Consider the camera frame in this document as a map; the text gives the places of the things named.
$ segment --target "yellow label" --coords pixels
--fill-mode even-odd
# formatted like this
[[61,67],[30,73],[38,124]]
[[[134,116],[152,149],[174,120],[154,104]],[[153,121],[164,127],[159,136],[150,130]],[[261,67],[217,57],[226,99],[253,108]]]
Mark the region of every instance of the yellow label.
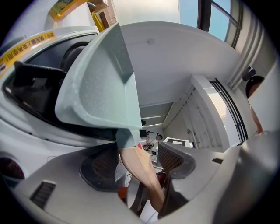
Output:
[[0,78],[14,62],[19,60],[23,55],[27,54],[35,47],[54,39],[56,39],[56,36],[53,31],[50,31],[28,38],[11,48],[0,58]]

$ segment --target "black railing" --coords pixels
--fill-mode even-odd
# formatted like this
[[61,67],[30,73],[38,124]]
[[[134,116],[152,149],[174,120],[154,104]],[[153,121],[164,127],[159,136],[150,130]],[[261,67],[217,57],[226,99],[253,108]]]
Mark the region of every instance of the black railing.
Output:
[[214,86],[216,91],[220,94],[223,101],[227,105],[227,108],[233,118],[236,130],[237,130],[237,133],[239,136],[239,140],[241,142],[245,141],[246,139],[248,139],[247,131],[246,131],[245,125],[243,123],[242,117],[241,117],[234,101],[232,100],[231,96],[228,94],[228,92],[223,87],[223,85],[219,82],[218,79],[215,79],[215,81],[210,81],[210,83]]

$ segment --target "white machine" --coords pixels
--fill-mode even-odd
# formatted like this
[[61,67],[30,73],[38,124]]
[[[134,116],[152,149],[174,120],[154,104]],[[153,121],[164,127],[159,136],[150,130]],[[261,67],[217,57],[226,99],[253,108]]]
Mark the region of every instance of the white machine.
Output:
[[[143,185],[129,186],[125,203],[118,196],[126,170],[119,162],[116,135],[122,131],[135,140],[141,127],[135,78],[119,26],[99,35],[92,27],[51,32],[53,38],[30,49],[0,78],[0,156],[13,159],[25,176],[12,191],[40,223],[142,223],[135,214],[145,198]],[[226,154],[160,142],[158,161],[167,174],[167,191],[151,220],[235,221],[275,176],[278,135],[263,132]]]

